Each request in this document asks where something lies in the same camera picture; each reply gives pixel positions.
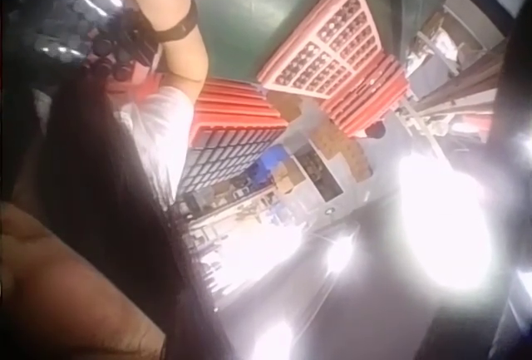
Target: bright light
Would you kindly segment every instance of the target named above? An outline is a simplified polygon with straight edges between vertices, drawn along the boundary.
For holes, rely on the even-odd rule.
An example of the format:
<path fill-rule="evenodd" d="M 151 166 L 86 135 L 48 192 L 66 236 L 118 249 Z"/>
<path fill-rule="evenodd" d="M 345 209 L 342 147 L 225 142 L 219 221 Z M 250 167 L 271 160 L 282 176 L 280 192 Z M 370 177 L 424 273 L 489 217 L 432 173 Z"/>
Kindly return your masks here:
<path fill-rule="evenodd" d="M 528 295 L 530 295 L 530 299 L 532 299 L 532 273 L 519 271 L 517 275 L 519 275 L 521 283 L 525 287 L 525 291 Z"/>
<path fill-rule="evenodd" d="M 451 125 L 451 129 L 457 133 L 475 134 L 479 132 L 479 128 L 471 123 L 464 123 L 458 121 Z"/>
<path fill-rule="evenodd" d="M 421 155 L 402 160 L 400 182 L 406 238 L 422 268 L 447 288 L 482 284 L 491 244 L 480 185 L 445 161 Z"/>
<path fill-rule="evenodd" d="M 252 360 L 289 360 L 292 339 L 292 329 L 286 322 L 281 322 L 257 340 L 251 358 Z"/>
<path fill-rule="evenodd" d="M 256 233 L 235 236 L 222 245 L 213 290 L 228 295 L 246 282 L 260 280 L 301 246 L 302 228 L 265 225 Z"/>
<path fill-rule="evenodd" d="M 352 237 L 338 239 L 327 252 L 327 266 L 329 273 L 342 272 L 349 263 L 352 255 Z"/>
<path fill-rule="evenodd" d="M 529 150 L 530 156 L 532 156 L 532 138 L 525 142 L 525 146 Z"/>

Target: black strap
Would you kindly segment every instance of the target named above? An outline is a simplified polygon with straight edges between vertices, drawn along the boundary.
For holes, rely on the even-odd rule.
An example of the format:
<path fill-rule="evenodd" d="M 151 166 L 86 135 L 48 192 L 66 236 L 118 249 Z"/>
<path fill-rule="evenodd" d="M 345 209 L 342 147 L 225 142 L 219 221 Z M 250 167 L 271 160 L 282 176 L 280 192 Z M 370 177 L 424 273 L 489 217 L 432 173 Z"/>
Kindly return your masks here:
<path fill-rule="evenodd" d="M 182 40 L 189 35 L 190 32 L 198 24 L 198 10 L 196 2 L 190 0 L 189 12 L 181 19 L 175 26 L 163 32 L 155 32 L 158 42 L 174 42 Z"/>

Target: metal pole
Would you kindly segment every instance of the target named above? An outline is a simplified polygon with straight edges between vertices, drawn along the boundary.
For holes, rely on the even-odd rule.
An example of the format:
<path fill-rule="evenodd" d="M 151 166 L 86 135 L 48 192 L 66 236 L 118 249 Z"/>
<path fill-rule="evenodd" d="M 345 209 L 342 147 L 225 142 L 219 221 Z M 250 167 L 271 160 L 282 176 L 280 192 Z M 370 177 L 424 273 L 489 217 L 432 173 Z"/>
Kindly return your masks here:
<path fill-rule="evenodd" d="M 456 65 L 451 60 L 447 59 L 443 52 L 440 51 L 440 48 L 438 48 L 429 37 L 425 36 L 422 32 L 418 32 L 417 36 L 446 64 L 447 69 L 449 69 L 453 76 L 458 76 L 460 74 Z"/>

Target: blue object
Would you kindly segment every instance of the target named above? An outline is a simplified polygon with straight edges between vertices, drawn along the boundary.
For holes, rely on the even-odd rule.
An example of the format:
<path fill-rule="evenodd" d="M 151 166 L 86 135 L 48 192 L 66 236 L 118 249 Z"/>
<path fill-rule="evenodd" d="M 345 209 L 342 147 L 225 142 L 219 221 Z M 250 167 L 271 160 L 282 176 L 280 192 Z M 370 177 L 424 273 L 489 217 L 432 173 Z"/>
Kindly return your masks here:
<path fill-rule="evenodd" d="M 289 158 L 290 155 L 284 149 L 284 146 L 277 144 L 270 146 L 259 158 L 259 163 L 264 165 L 268 171 L 272 171 L 283 160 Z"/>

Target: stacked crates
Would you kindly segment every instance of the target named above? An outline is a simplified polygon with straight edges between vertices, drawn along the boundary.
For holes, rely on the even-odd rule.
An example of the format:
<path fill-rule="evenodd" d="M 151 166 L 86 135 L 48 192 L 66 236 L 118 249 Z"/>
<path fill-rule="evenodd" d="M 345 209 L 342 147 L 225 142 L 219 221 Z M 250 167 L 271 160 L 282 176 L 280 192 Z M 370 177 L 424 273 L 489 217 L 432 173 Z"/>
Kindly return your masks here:
<path fill-rule="evenodd" d="M 277 50 L 258 80 L 270 90 L 329 98 L 381 48 L 366 0 L 322 0 Z"/>
<path fill-rule="evenodd" d="M 348 136 L 368 128 L 398 103 L 408 90 L 399 62 L 380 52 L 350 87 L 326 100 L 322 109 Z"/>
<path fill-rule="evenodd" d="M 208 81 L 195 106 L 179 194 L 242 174 L 283 134 L 286 125 L 253 86 Z"/>

